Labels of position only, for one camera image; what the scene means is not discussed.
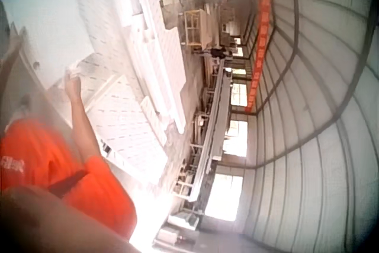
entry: orange shirt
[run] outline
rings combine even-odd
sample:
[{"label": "orange shirt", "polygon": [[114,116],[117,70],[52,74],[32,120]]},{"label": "orange shirt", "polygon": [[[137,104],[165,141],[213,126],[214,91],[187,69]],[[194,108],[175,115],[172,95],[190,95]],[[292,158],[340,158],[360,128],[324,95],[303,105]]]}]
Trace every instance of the orange shirt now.
[{"label": "orange shirt", "polygon": [[86,170],[88,174],[63,201],[130,239],[137,223],[136,209],[102,157],[92,156],[80,164],[60,134],[30,119],[12,123],[1,140],[0,154],[1,190],[18,185],[47,189]]}]

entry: hand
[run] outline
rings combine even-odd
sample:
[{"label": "hand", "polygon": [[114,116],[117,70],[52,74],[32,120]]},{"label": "hand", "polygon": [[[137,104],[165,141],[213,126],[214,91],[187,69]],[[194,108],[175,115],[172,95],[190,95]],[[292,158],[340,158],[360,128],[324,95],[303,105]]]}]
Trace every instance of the hand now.
[{"label": "hand", "polygon": [[74,78],[71,78],[70,73],[67,72],[65,75],[65,90],[71,103],[82,101],[82,82],[80,77],[76,76]]}]

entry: curved ceiling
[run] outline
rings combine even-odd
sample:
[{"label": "curved ceiling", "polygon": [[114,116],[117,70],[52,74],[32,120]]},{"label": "curved ceiling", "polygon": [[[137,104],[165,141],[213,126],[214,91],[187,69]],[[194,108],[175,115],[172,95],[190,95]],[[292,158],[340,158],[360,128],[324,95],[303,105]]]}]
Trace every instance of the curved ceiling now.
[{"label": "curved ceiling", "polygon": [[[287,252],[351,251],[378,219],[377,0],[272,0],[272,12],[244,233]],[[240,22],[252,66],[258,16]]]}]

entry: white board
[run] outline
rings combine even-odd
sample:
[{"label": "white board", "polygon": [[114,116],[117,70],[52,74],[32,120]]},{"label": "white board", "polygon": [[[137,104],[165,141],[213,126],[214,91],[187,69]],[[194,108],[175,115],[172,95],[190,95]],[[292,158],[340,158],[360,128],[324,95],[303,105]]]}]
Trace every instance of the white board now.
[{"label": "white board", "polygon": [[94,52],[76,0],[2,1],[8,22],[27,29],[27,57],[39,62],[35,72],[46,89]]}]

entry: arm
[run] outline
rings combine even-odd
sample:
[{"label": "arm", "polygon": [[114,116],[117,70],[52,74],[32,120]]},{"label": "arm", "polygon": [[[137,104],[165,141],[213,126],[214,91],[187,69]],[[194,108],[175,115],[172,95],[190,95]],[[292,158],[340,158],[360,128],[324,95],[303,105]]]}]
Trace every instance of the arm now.
[{"label": "arm", "polygon": [[93,155],[101,156],[99,144],[84,109],[80,77],[70,79],[67,74],[65,83],[66,93],[71,101],[72,137],[82,161],[86,162]]}]

